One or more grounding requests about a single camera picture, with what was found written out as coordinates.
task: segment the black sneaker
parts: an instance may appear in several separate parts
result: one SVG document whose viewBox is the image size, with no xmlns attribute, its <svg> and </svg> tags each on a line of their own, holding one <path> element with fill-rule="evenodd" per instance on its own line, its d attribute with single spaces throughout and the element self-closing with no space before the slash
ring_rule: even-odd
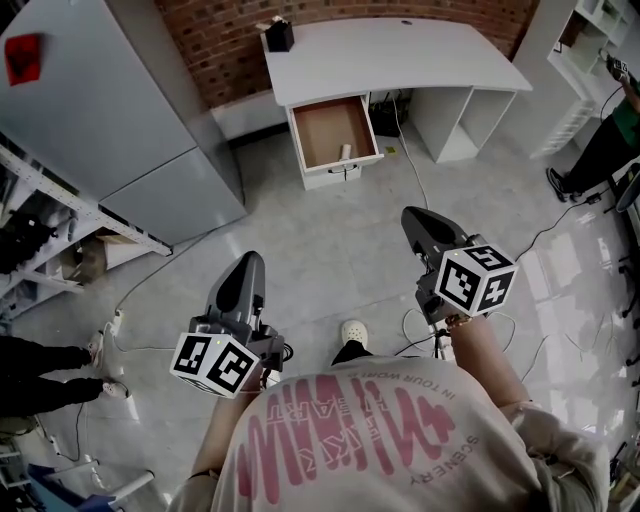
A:
<svg viewBox="0 0 640 512">
<path fill-rule="evenodd" d="M 566 203 L 567 194 L 562 187 L 562 178 L 556 171 L 553 170 L 552 167 L 547 167 L 547 179 L 553 187 L 553 191 L 556 193 L 556 196 L 558 196 L 558 199 L 563 203 Z"/>
</svg>

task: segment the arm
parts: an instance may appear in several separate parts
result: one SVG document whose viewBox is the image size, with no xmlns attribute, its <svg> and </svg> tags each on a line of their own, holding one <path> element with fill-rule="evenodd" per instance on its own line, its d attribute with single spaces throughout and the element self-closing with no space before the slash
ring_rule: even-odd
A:
<svg viewBox="0 0 640 512">
<path fill-rule="evenodd" d="M 638 96 L 638 93 L 633 88 L 626 76 L 623 76 L 620 79 L 620 83 L 622 84 L 622 89 L 624 90 L 624 95 L 627 97 L 627 100 L 629 101 L 629 103 L 631 103 L 631 106 L 634 108 L 634 110 L 638 114 L 640 114 L 640 96 Z"/>
<path fill-rule="evenodd" d="M 529 394 L 480 316 L 451 330 L 458 366 L 469 372 L 501 408 L 527 447 L 552 510 L 606 510 L 608 455 L 604 445 L 529 403 Z"/>
<path fill-rule="evenodd" d="M 241 393 L 233 400 L 219 398 L 213 409 L 209 428 L 196 456 L 191 474 L 213 470 L 220 473 L 231 443 L 231 436 L 242 413 L 259 392 Z"/>
<path fill-rule="evenodd" d="M 496 407 L 529 400 L 529 393 L 500 350 L 485 317 L 454 327 L 451 346 L 458 366 L 480 383 Z"/>
</svg>

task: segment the pink print on t-shirt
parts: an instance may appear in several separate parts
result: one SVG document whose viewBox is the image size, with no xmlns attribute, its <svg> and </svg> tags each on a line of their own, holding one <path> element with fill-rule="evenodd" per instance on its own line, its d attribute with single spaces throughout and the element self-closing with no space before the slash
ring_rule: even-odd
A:
<svg viewBox="0 0 640 512">
<path fill-rule="evenodd" d="M 449 433 L 455 430 L 442 405 L 432 406 L 422 395 L 412 397 L 400 386 L 385 398 L 373 380 L 352 378 L 349 382 L 359 405 L 355 410 L 348 407 L 340 382 L 333 375 L 285 383 L 278 392 L 269 395 L 266 424 L 263 425 L 261 416 L 250 416 L 247 441 L 239 444 L 234 454 L 241 496 L 255 500 L 263 488 L 269 503 L 279 502 L 281 481 L 276 452 L 284 460 L 288 484 L 294 487 L 314 481 L 319 464 L 330 471 L 341 466 L 354 466 L 357 471 L 367 469 L 369 461 L 363 438 L 373 446 L 380 469 L 386 475 L 395 471 L 392 458 L 399 458 L 403 467 L 410 467 L 416 445 L 429 459 L 440 459 L 441 445 L 449 441 Z M 391 399 L 397 404 L 400 418 L 388 407 L 387 401 Z M 386 444 L 380 434 L 381 424 L 389 433 Z M 435 432 L 440 444 L 429 442 L 425 435 L 429 430 Z M 314 449 L 314 440 L 320 450 Z"/>
</svg>

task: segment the drawer handle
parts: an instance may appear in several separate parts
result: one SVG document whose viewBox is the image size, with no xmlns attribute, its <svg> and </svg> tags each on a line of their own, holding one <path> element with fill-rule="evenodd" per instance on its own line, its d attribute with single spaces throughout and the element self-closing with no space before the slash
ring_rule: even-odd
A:
<svg viewBox="0 0 640 512">
<path fill-rule="evenodd" d="M 346 166 L 344 166 L 342 169 L 338 170 L 338 171 L 334 171 L 333 169 L 327 169 L 327 172 L 329 174 L 342 174 L 344 173 L 344 181 L 347 181 L 347 173 L 354 171 L 355 169 L 357 169 L 358 166 L 353 164 L 353 167 L 351 167 L 351 169 L 347 169 Z"/>
</svg>

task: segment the black box on desk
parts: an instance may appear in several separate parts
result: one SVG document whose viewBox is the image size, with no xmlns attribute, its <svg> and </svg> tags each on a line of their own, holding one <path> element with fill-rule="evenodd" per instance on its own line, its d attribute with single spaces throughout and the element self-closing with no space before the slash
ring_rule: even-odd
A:
<svg viewBox="0 0 640 512">
<path fill-rule="evenodd" d="M 264 35 L 270 52 L 288 52 L 293 46 L 293 26 L 286 21 L 276 21 Z"/>
</svg>

